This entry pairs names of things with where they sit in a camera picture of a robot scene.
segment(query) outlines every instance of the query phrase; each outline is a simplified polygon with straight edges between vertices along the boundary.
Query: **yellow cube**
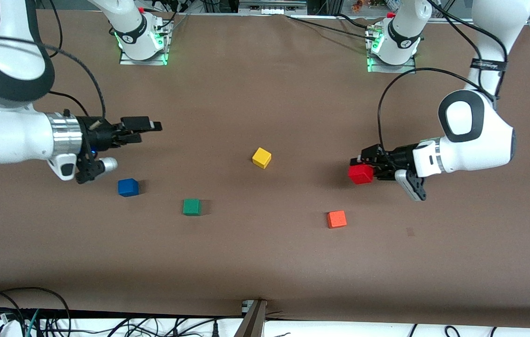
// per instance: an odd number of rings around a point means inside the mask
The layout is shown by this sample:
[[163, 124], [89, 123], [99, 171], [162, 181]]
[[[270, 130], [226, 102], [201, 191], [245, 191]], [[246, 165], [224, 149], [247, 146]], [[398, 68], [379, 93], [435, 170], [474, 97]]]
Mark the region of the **yellow cube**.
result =
[[254, 156], [252, 156], [252, 162], [262, 169], [266, 168], [270, 161], [271, 154], [265, 151], [265, 149], [262, 147], [259, 147], [259, 149], [254, 153]]

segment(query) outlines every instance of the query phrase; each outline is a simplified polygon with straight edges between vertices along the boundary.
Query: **blue cube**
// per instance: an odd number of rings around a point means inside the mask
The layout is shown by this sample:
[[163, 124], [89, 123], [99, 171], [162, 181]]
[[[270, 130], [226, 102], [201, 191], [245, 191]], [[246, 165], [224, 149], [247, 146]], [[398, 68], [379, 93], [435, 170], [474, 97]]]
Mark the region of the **blue cube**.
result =
[[139, 193], [138, 182], [132, 178], [117, 182], [117, 192], [122, 197], [133, 197]]

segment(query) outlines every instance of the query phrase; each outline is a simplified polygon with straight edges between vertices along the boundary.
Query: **cable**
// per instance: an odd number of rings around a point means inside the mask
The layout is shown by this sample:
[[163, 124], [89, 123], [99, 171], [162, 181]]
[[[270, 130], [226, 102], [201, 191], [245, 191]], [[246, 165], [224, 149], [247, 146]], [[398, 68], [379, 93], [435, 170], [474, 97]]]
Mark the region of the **cable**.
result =
[[[480, 32], [480, 33], [484, 34], [485, 36], [488, 36], [488, 37], [492, 38], [492, 40], [494, 40], [502, 48], [502, 54], [504, 55], [504, 62], [508, 63], [508, 51], [506, 50], [506, 46], [504, 45], [504, 43], [497, 36], [495, 36], [491, 32], [488, 32], [487, 30], [485, 30], [485, 29], [483, 29], [481, 27], [477, 27], [477, 26], [472, 25], [472, 24], [470, 24], [470, 23], [468, 23], [466, 21], [463, 21], [462, 19], [459, 19], [458, 17], [455, 17], [454, 15], [451, 15], [450, 13], [445, 11], [442, 8], [442, 6], [439, 6], [438, 4], [433, 2], [433, 0], [427, 0], [427, 2], [429, 2], [429, 4], [431, 4], [431, 6], [433, 8], [435, 8], [437, 11], [442, 13], [442, 15], [444, 15], [444, 17], [446, 17], [446, 18], [449, 17], [449, 18], [453, 19], [454, 21], [460, 22], [462, 25], [467, 26], [468, 28], [474, 29], [477, 32]], [[505, 75], [505, 73], [504, 73], [504, 71], [502, 71], [500, 79], [498, 81], [498, 85], [496, 85], [496, 88], [495, 88], [495, 96], [496, 96], [496, 98], [498, 98], [500, 96], [500, 89], [502, 88], [502, 82], [504, 81], [504, 75]]]
[[387, 159], [388, 162], [390, 162], [392, 165], [394, 165], [395, 167], [398, 167], [395, 162], [393, 160], [391, 160], [391, 158], [387, 155], [387, 152], [385, 151], [385, 146], [383, 145], [383, 136], [382, 136], [382, 128], [381, 128], [381, 108], [382, 108], [382, 104], [383, 104], [383, 98], [385, 98], [385, 95], [387, 94], [389, 88], [392, 87], [392, 85], [394, 83], [396, 83], [396, 81], [398, 81], [399, 79], [401, 79], [402, 77], [404, 77], [405, 75], [407, 74], [410, 74], [410, 73], [414, 73], [415, 71], [435, 71], [436, 73], [442, 73], [442, 74], [446, 74], [446, 75], [450, 75], [452, 77], [455, 77], [457, 79], [459, 79], [460, 81], [464, 81], [466, 83], [468, 83], [469, 85], [472, 85], [473, 87], [477, 88], [481, 93], [483, 93], [485, 96], [487, 96], [487, 98], [492, 101], [492, 102], [495, 102], [495, 97], [491, 96], [491, 94], [489, 94], [489, 92], [487, 92], [486, 90], [484, 90], [483, 88], [481, 88], [479, 85], [477, 85], [476, 83], [470, 81], [469, 79], [466, 79], [465, 77], [462, 77], [461, 75], [459, 74], [456, 74], [456, 73], [453, 73], [451, 71], [448, 71], [448, 70], [443, 70], [443, 69], [438, 69], [438, 68], [429, 68], [429, 67], [425, 67], [425, 68], [413, 68], [413, 69], [410, 69], [410, 70], [406, 70], [404, 71], [403, 73], [401, 73], [400, 75], [396, 76], [395, 79], [393, 79], [386, 87], [385, 87], [385, 90], [383, 90], [383, 93], [381, 95], [381, 98], [379, 98], [379, 104], [378, 104], [378, 134], [379, 134], [379, 144], [381, 145], [382, 149], [383, 149], [383, 155], [385, 156], [385, 158]]
[[143, 320], [142, 322], [140, 322], [139, 324], [136, 325], [136, 327], [134, 327], [132, 330], [126, 332], [126, 334], [124, 335], [124, 337], [130, 337], [132, 335], [132, 332], [136, 331], [142, 324], [144, 324], [147, 320], [150, 320], [151, 316], [148, 316], [147, 318], [145, 318], [145, 320]]
[[335, 32], [340, 32], [340, 33], [348, 34], [349, 36], [356, 36], [356, 37], [364, 38], [365, 40], [375, 40], [374, 37], [362, 36], [362, 35], [359, 35], [359, 34], [354, 34], [354, 33], [351, 33], [351, 32], [346, 32], [345, 30], [341, 30], [341, 29], [337, 29], [337, 28], [332, 28], [332, 27], [328, 27], [328, 26], [319, 25], [318, 23], [314, 23], [314, 22], [306, 21], [306, 20], [303, 20], [303, 19], [299, 19], [299, 18], [297, 18], [297, 17], [291, 17], [291, 16], [287, 16], [287, 15], [286, 15], [286, 17], [288, 17], [288, 19], [292, 19], [292, 20], [295, 20], [295, 21], [299, 21], [299, 22], [307, 23], [308, 25], [317, 26], [317, 27], [321, 27], [321, 28], [328, 29], [328, 30], [333, 30], [333, 31], [335, 31]]
[[15, 38], [15, 37], [0, 37], [0, 40], [5, 40], [5, 41], [15, 41], [15, 42], [21, 42], [21, 43], [27, 43], [27, 44], [33, 44], [33, 45], [38, 45], [38, 47], [43, 47], [43, 48], [46, 48], [46, 49], [51, 49], [51, 51], [57, 51], [58, 53], [62, 54], [62, 55], [65, 55], [67, 56], [68, 58], [74, 60], [74, 62], [76, 62], [77, 64], [79, 64], [85, 71], [86, 73], [88, 74], [88, 76], [90, 77], [92, 83], [94, 84], [94, 88], [96, 89], [96, 93], [98, 94], [98, 98], [101, 102], [101, 109], [102, 109], [102, 115], [101, 115], [101, 119], [100, 119], [100, 122], [104, 121], [105, 120], [105, 117], [107, 115], [107, 107], [105, 105], [105, 99], [104, 97], [102, 96], [102, 90], [100, 88], [100, 86], [98, 85], [98, 81], [96, 80], [96, 77], [94, 77], [94, 75], [92, 74], [92, 71], [90, 71], [90, 69], [88, 68], [88, 66], [86, 66], [84, 64], [84, 62], [82, 62], [79, 58], [77, 58], [76, 56], [74, 56], [73, 54], [70, 54], [68, 53], [67, 51], [64, 51], [63, 49], [60, 49], [60, 48], [57, 48], [53, 45], [49, 45], [49, 44], [44, 44], [44, 43], [41, 43], [41, 42], [36, 42], [36, 41], [29, 41], [29, 40], [23, 40], [23, 39], [20, 39], [20, 38]]
[[325, 0], [325, 2], [323, 2], [323, 4], [321, 5], [321, 8], [319, 8], [319, 10], [314, 13], [314, 15], [319, 15], [319, 13], [321, 13], [321, 11], [323, 10], [323, 7], [324, 6], [327, 6], [327, 11], [329, 11], [329, 5], [327, 4], [328, 0]]
[[[6, 290], [1, 290], [0, 291], [0, 295], [2, 295], [3, 297], [5, 298], [8, 298], [8, 300], [13, 304], [14, 307], [16, 307], [17, 309], [17, 312], [19, 312], [19, 314], [21, 314], [21, 311], [19, 311], [19, 307], [17, 305], [17, 303], [15, 303], [15, 301], [9, 297], [8, 295], [6, 295], [5, 293], [8, 293], [8, 292], [16, 292], [16, 291], [19, 291], [19, 290], [39, 290], [41, 292], [45, 292], [45, 293], [49, 293], [55, 297], [57, 297], [57, 299], [59, 299], [59, 301], [61, 302], [61, 304], [63, 305], [63, 307], [65, 308], [65, 311], [67, 313], [67, 318], [68, 318], [68, 321], [69, 321], [69, 328], [68, 328], [68, 333], [67, 333], [67, 337], [70, 337], [70, 334], [71, 334], [71, 331], [72, 331], [72, 316], [70, 315], [70, 309], [67, 305], [67, 302], [65, 301], [65, 299], [59, 295], [57, 292], [54, 292], [53, 290], [49, 290], [47, 288], [42, 288], [40, 286], [20, 286], [18, 288], [9, 288], [9, 289], [6, 289]], [[21, 323], [22, 325], [22, 335], [24, 336], [24, 322], [23, 322], [23, 316], [22, 316], [22, 320], [21, 320]]]
[[165, 335], [164, 337], [167, 337], [169, 336], [170, 333], [172, 333], [173, 331], [177, 331], [177, 328], [184, 322], [186, 322], [188, 319], [187, 318], [184, 318], [183, 320], [179, 320], [179, 318], [177, 318], [175, 320], [175, 324], [173, 325], [173, 328], [171, 328], [171, 330], [169, 330]]
[[130, 321], [130, 319], [129, 319], [129, 318], [126, 318], [126, 319], [124, 319], [123, 321], [119, 322], [119, 324], [117, 324], [117, 325], [115, 326], [115, 328], [111, 329], [111, 332], [109, 332], [109, 334], [107, 335], [107, 337], [111, 337], [111, 336], [115, 333], [115, 331], [117, 331], [117, 330], [118, 330], [119, 328], [121, 328], [124, 324], [126, 324], [126, 322], [129, 322], [129, 321]]
[[413, 325], [413, 328], [410, 330], [410, 333], [408, 334], [408, 337], [413, 337], [413, 335], [414, 335], [414, 329], [416, 329], [416, 326], [417, 326], [417, 325], [418, 325], [418, 324]]
[[22, 312], [20, 311], [19, 309], [19, 306], [17, 305], [17, 303], [10, 297], [8, 296], [4, 291], [3, 292], [0, 292], [0, 296], [4, 297], [5, 299], [7, 299], [12, 305], [13, 307], [15, 308], [15, 310], [17, 311], [17, 314], [15, 315], [16, 316], [16, 321], [19, 323], [21, 329], [22, 329], [22, 336], [24, 336], [25, 334], [25, 329], [24, 329], [24, 319], [23, 319], [23, 314]]
[[[479, 59], [483, 59], [483, 58], [481, 57], [481, 51], [479, 51], [479, 47], [477, 47], [477, 45], [474, 44], [474, 43], [472, 42], [472, 40], [471, 40], [468, 36], [466, 36], [466, 34], [464, 34], [464, 33], [462, 32], [462, 30], [460, 30], [458, 27], [456, 27], [456, 25], [450, 20], [450, 18], [446, 17], [446, 21], [448, 21], [448, 23], [450, 24], [450, 26], [451, 26], [452, 28], [454, 28], [454, 29], [456, 30], [456, 32], [457, 32], [460, 36], [462, 36], [462, 38], [464, 38], [464, 40], [466, 40], [466, 42], [468, 42], [468, 44], [471, 45], [471, 47], [472, 47], [472, 48], [475, 50], [475, 52], [477, 53], [477, 57], [478, 57]], [[477, 75], [478, 75], [477, 83], [478, 83], [479, 86], [481, 86], [481, 88], [482, 88], [482, 87], [483, 87], [483, 83], [481, 83], [481, 71], [483, 71], [483, 70], [479, 69], [479, 71], [477, 71]]]
[[51, 95], [55, 95], [55, 96], [63, 96], [63, 97], [67, 97], [69, 98], [70, 100], [72, 100], [73, 102], [76, 102], [76, 104], [80, 107], [80, 109], [84, 112], [84, 115], [86, 115], [87, 117], [90, 117], [90, 115], [88, 115], [88, 111], [86, 111], [86, 108], [84, 107], [84, 105], [82, 105], [80, 103], [80, 101], [78, 101], [74, 96], [71, 96], [71, 95], [68, 95], [68, 94], [64, 94], [63, 92], [58, 92], [58, 91], [49, 91], [49, 94]]
[[346, 19], [348, 22], [350, 22], [352, 25], [355, 25], [359, 28], [364, 28], [366, 29], [367, 26], [364, 26], [364, 25], [361, 25], [360, 23], [357, 23], [356, 21], [352, 20], [350, 17], [348, 17], [348, 15], [344, 15], [342, 13], [337, 13], [335, 14], [334, 16], [339, 16], [339, 17], [343, 17], [344, 19]]
[[28, 328], [28, 331], [26, 332], [26, 337], [30, 337], [32, 334], [32, 326], [34, 326], [34, 321], [36, 321], [36, 316], [38, 316], [38, 312], [40, 309], [36, 309], [36, 312], [34, 312], [34, 315], [32, 316], [32, 319], [30, 320], [30, 326]]
[[222, 316], [222, 317], [218, 317], [218, 318], [211, 318], [210, 320], [206, 320], [206, 321], [203, 321], [203, 322], [199, 322], [197, 324], [194, 324], [193, 326], [191, 326], [190, 328], [187, 328], [186, 330], [182, 331], [179, 336], [185, 336], [186, 333], [188, 333], [188, 331], [194, 329], [194, 328], [198, 328], [199, 326], [203, 325], [203, 324], [207, 324], [207, 323], [210, 323], [210, 322], [214, 322], [216, 320], [220, 320], [222, 318], [243, 318], [242, 316]]
[[452, 337], [448, 333], [448, 330], [450, 330], [450, 329], [452, 329], [456, 333], [457, 337], [460, 337], [460, 333], [458, 333], [458, 330], [456, 328], [454, 328], [453, 326], [451, 326], [451, 325], [447, 325], [446, 328], [444, 328], [444, 333], [446, 334], [446, 337]]
[[[57, 8], [55, 8], [55, 3], [53, 2], [53, 0], [49, 0], [49, 2], [51, 3], [51, 7], [53, 7], [53, 12], [55, 13], [55, 19], [57, 20], [57, 26], [59, 26], [59, 47], [58, 48], [61, 49], [61, 47], [63, 47], [63, 29], [61, 28], [61, 20], [59, 19], [59, 15], [57, 14]], [[55, 51], [53, 55], [49, 56], [49, 58], [53, 58], [53, 56], [57, 54], [58, 52]]]
[[164, 24], [162, 24], [162, 25], [160, 25], [160, 26], [157, 26], [157, 27], [156, 27], [157, 30], [159, 30], [159, 29], [161, 29], [161, 28], [163, 28], [163, 27], [169, 25], [169, 24], [173, 21], [173, 19], [175, 19], [175, 15], [177, 15], [177, 12], [176, 12], [176, 11], [173, 12], [173, 15], [171, 16], [171, 18], [169, 18], [169, 20], [168, 20], [166, 23], [164, 23]]
[[485, 29], [483, 29], [481, 27], [477, 27], [477, 26], [472, 25], [472, 24], [470, 24], [470, 23], [468, 23], [466, 21], [463, 21], [462, 19], [460, 19], [458, 17], [455, 17], [454, 15], [451, 15], [450, 13], [445, 11], [441, 6], [439, 6], [438, 4], [433, 2], [433, 0], [427, 0], [427, 2], [429, 2], [429, 4], [431, 4], [431, 6], [433, 8], [435, 8], [438, 12], [442, 13], [444, 15], [444, 17], [449, 17], [450, 19], [453, 19], [454, 21], [460, 22], [462, 25], [465, 25], [468, 28], [474, 29], [477, 32], [480, 32], [480, 33], [492, 38], [492, 40], [496, 41], [496, 43], [498, 43], [498, 45], [500, 45], [500, 47], [502, 48], [502, 53], [504, 53], [504, 62], [508, 62], [508, 52], [506, 51], [506, 46], [504, 45], [504, 43], [502, 43], [502, 41], [497, 36], [495, 36], [494, 34], [491, 34], [490, 32], [488, 32], [487, 30], [485, 30]]
[[219, 324], [217, 323], [217, 320], [214, 320], [213, 322], [213, 333], [211, 334], [211, 337], [219, 337]]

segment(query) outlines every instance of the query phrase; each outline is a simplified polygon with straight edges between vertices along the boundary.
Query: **table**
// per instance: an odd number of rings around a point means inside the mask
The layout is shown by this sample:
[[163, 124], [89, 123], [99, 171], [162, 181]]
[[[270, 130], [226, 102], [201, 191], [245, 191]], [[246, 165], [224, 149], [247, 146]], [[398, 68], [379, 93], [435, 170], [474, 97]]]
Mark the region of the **table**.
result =
[[[57, 44], [52, 15], [38, 20]], [[280, 15], [192, 15], [168, 66], [120, 66], [101, 13], [59, 15], [63, 48], [98, 78], [108, 119], [148, 115], [164, 130], [106, 152], [119, 168], [88, 185], [60, 182], [41, 161], [0, 166], [0, 288], [45, 286], [86, 310], [226, 315], [262, 297], [284, 318], [530, 327], [527, 28], [498, 110], [516, 128], [515, 159], [430, 177], [415, 203], [395, 183], [346, 175], [378, 141], [376, 106], [394, 77], [367, 72], [358, 38]], [[417, 66], [468, 73], [472, 50], [448, 25], [424, 34]], [[83, 70], [53, 62], [53, 89], [100, 113]], [[435, 73], [398, 81], [383, 107], [387, 147], [442, 135], [438, 104], [462, 87]], [[61, 97], [35, 107], [80, 113]], [[273, 154], [266, 170], [250, 161], [258, 147]], [[128, 177], [143, 194], [118, 196]], [[205, 215], [183, 216], [184, 198], [204, 200]], [[348, 226], [327, 229], [340, 209]]]

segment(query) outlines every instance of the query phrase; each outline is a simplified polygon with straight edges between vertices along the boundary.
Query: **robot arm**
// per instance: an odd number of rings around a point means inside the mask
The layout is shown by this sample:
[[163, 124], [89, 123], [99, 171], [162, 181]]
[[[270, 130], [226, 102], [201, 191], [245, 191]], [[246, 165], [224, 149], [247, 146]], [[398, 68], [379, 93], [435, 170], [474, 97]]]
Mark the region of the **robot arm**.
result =
[[163, 19], [148, 12], [140, 13], [134, 0], [88, 1], [106, 15], [119, 47], [131, 59], [148, 59], [164, 48]]
[[[41, 42], [34, 0], [0, 0], [0, 37]], [[139, 143], [141, 133], [162, 130], [148, 117], [124, 117], [118, 124], [102, 121], [91, 127], [98, 117], [35, 111], [32, 103], [49, 92], [54, 79], [43, 48], [0, 40], [0, 164], [47, 160], [62, 180], [76, 177], [85, 183], [117, 168], [113, 158], [96, 159], [98, 152]]]
[[404, 64], [416, 53], [421, 42], [421, 32], [429, 21], [432, 6], [427, 0], [404, 0], [393, 18], [383, 19], [383, 36], [372, 47], [372, 53], [387, 64]]
[[[509, 53], [530, 15], [530, 0], [476, 0], [472, 15], [475, 24], [497, 36]], [[504, 52], [485, 34], [478, 33], [477, 41], [483, 59], [473, 59], [468, 79], [477, 83], [482, 70], [483, 89], [496, 95], [506, 66]], [[445, 136], [393, 151], [374, 145], [353, 158], [351, 166], [372, 166], [375, 177], [398, 181], [413, 200], [421, 201], [427, 197], [425, 177], [502, 166], [515, 155], [514, 129], [496, 113], [494, 102], [471, 85], [448, 94], [440, 103], [438, 117]]]

